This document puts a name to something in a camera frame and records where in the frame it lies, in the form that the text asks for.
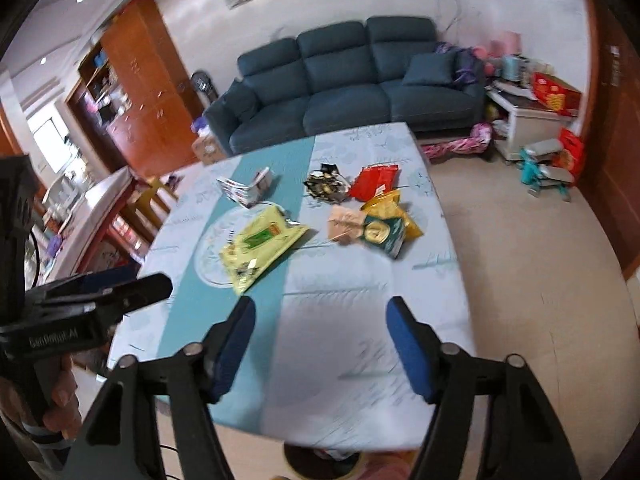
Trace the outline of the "person's left hand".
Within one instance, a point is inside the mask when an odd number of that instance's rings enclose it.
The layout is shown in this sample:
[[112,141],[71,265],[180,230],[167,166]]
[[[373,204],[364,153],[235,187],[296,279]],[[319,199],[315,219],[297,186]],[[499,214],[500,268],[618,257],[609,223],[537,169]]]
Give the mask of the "person's left hand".
[[67,439],[75,439],[81,427],[76,390],[72,358],[63,356],[60,372],[51,392],[53,404],[43,415],[40,424],[34,422],[28,406],[13,385],[4,378],[1,379],[1,411],[17,427],[23,428],[24,422],[27,422],[29,425],[44,427],[52,432],[62,432]]

